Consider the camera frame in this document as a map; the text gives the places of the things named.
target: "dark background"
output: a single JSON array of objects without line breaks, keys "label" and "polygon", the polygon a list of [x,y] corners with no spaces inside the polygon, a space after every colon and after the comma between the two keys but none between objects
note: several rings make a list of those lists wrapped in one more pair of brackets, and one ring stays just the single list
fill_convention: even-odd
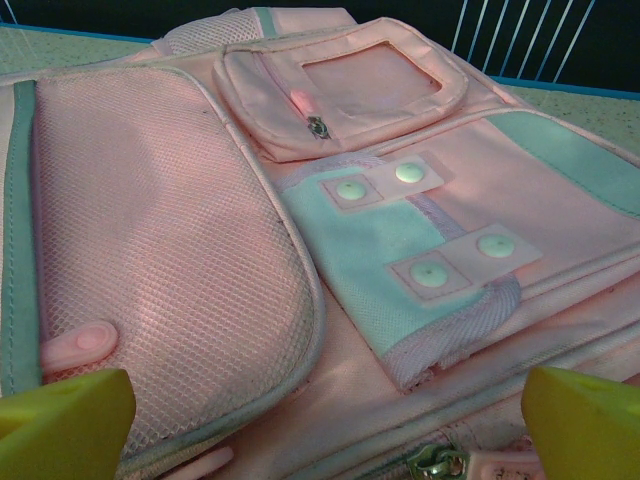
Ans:
[{"label": "dark background", "polygon": [[[489,0],[471,63],[482,68],[506,0]],[[522,73],[534,79],[569,0],[552,0]],[[158,38],[168,30],[230,8],[260,6],[238,0],[10,0],[20,24]],[[525,0],[510,0],[486,73],[500,72]],[[546,0],[530,0],[504,76],[515,77]],[[540,81],[552,81],[590,0],[575,0],[558,35]],[[402,20],[451,48],[463,0],[269,0],[273,7],[344,7],[359,23],[386,16]],[[482,0],[469,0],[455,53],[467,58]],[[0,16],[9,12],[0,3]],[[559,83],[640,92],[640,0],[597,0],[575,43]]]}]

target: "mint green patch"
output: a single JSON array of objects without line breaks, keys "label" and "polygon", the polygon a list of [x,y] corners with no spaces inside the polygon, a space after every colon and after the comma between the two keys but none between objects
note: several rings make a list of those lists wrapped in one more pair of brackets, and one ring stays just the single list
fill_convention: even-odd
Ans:
[{"label": "mint green patch", "polygon": [[273,17],[271,16],[271,9],[269,7],[255,7],[258,18],[260,19],[260,26],[262,27],[262,33],[265,38],[277,37],[276,26],[273,24]]},{"label": "mint green patch", "polygon": [[31,208],[31,128],[35,82],[14,85],[15,112],[4,179],[2,393],[39,387],[40,339]]},{"label": "mint green patch", "polygon": [[539,115],[513,112],[488,120],[592,197],[619,213],[640,218],[640,168]]},{"label": "mint green patch", "polygon": [[321,180],[360,173],[359,167],[307,177],[282,198],[332,292],[378,355],[415,331],[477,301],[425,308],[385,266],[444,243],[437,227],[402,200],[343,214],[330,202]]}]

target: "mint green snap button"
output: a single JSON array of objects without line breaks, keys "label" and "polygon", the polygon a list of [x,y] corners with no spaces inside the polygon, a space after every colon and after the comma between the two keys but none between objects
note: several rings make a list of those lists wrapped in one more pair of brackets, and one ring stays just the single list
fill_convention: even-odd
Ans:
[{"label": "mint green snap button", "polygon": [[506,235],[485,235],[478,239],[478,250],[487,257],[506,258],[513,254],[516,242]]},{"label": "mint green snap button", "polygon": [[436,262],[417,262],[411,265],[409,274],[420,285],[429,288],[443,286],[449,280],[446,268]]},{"label": "mint green snap button", "polygon": [[403,163],[396,167],[396,177],[404,183],[416,183],[424,178],[424,170],[415,163]]},{"label": "mint green snap button", "polygon": [[367,189],[360,182],[347,181],[338,184],[336,193],[345,200],[360,200],[367,194]]}]

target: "speckled table surface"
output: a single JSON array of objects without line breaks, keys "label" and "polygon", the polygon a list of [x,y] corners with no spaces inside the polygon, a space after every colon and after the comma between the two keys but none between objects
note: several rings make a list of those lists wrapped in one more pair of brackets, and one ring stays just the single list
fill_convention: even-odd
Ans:
[{"label": "speckled table surface", "polygon": [[[0,74],[98,62],[138,52],[143,43],[0,28]],[[640,102],[510,87],[540,110],[640,155]]]}]

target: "yellow object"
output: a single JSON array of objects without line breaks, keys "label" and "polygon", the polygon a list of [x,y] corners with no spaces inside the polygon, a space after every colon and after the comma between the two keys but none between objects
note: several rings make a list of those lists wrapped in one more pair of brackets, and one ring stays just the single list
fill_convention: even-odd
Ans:
[{"label": "yellow object", "polygon": [[135,409],[113,369],[0,399],[0,479],[113,480]]},{"label": "yellow object", "polygon": [[539,367],[522,413],[547,480],[640,479],[640,388]]}]

